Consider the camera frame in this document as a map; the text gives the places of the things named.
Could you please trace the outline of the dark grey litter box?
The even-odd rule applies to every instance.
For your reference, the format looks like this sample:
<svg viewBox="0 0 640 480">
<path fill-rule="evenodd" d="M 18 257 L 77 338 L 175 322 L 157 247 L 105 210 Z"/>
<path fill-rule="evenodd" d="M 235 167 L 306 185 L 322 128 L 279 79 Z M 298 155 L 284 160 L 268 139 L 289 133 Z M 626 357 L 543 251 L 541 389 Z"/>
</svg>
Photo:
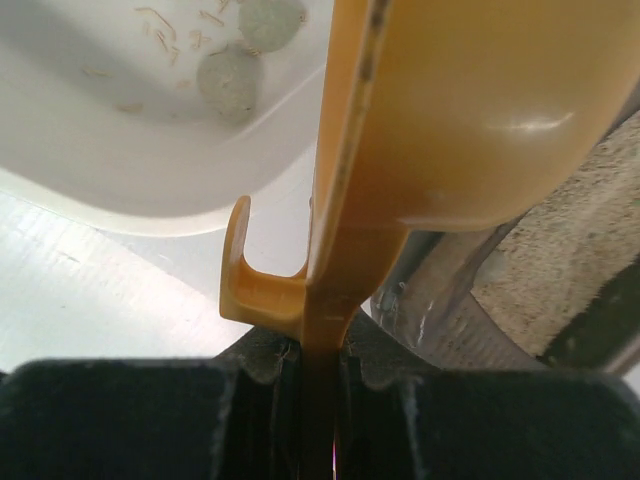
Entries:
<svg viewBox="0 0 640 480">
<path fill-rule="evenodd" d="M 628 108 L 546 200 L 497 227 L 415 232 L 370 302 L 443 369 L 537 369 L 556 336 L 639 255 L 639 112 Z"/>
</svg>

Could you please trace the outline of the yellow litter scoop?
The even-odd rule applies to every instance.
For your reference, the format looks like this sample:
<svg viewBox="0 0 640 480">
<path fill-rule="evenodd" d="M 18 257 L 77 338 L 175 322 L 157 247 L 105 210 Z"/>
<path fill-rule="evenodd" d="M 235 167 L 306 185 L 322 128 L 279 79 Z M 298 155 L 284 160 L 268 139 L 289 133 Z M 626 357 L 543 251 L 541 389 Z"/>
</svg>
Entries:
<svg viewBox="0 0 640 480">
<path fill-rule="evenodd" d="M 220 312 L 302 347 L 302 443 L 333 442 L 347 326 L 409 233 L 468 232 L 535 205 L 580 164 L 639 77 L 635 1 L 339 1 L 303 269 L 244 256 L 231 214 Z"/>
</svg>

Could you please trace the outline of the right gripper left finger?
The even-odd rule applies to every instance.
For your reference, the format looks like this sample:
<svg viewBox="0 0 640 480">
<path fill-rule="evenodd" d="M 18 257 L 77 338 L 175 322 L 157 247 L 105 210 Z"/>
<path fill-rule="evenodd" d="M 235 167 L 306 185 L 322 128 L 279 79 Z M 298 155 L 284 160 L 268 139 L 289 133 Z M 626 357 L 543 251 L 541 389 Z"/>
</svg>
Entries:
<svg viewBox="0 0 640 480">
<path fill-rule="evenodd" d="M 46 359 L 1 379 L 5 479 L 293 479 L 299 345 L 213 358 Z"/>
</svg>

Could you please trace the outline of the white plastic tray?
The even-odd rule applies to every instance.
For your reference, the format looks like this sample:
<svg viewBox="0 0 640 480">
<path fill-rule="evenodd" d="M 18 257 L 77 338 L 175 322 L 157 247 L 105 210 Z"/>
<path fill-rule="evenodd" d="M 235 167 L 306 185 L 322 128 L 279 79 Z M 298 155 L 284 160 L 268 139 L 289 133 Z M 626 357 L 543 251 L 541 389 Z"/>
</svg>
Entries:
<svg viewBox="0 0 640 480">
<path fill-rule="evenodd" d="M 149 236 L 225 227 L 310 183 L 333 5 L 281 50 L 250 49 L 242 1 L 5 1 L 1 188 L 92 226 Z M 200 62 L 237 45 L 262 65 L 255 113 L 204 102 Z"/>
</svg>

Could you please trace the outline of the grey litter clump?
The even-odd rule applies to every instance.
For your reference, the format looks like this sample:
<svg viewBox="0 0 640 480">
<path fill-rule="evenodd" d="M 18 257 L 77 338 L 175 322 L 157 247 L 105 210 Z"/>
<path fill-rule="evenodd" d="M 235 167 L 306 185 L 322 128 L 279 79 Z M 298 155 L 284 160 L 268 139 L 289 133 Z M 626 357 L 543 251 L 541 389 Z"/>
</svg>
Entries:
<svg viewBox="0 0 640 480">
<path fill-rule="evenodd" d="M 255 113 L 262 80 L 260 60 L 237 45 L 207 55 L 196 73 L 204 102 L 229 125 L 247 122 Z"/>
<path fill-rule="evenodd" d="M 306 19 L 301 1 L 247 0 L 238 12 L 238 29 L 245 44 L 260 53 L 284 48 Z"/>
</svg>

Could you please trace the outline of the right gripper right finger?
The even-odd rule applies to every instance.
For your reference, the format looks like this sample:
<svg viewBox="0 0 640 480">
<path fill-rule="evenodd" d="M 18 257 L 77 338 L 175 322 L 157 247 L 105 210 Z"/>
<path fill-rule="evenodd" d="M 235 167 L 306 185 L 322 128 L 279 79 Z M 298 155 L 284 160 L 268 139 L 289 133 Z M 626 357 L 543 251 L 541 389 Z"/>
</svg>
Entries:
<svg viewBox="0 0 640 480">
<path fill-rule="evenodd" d="M 639 401 L 594 372 L 440 370 L 361 312 L 336 449 L 341 479 L 635 479 Z"/>
</svg>

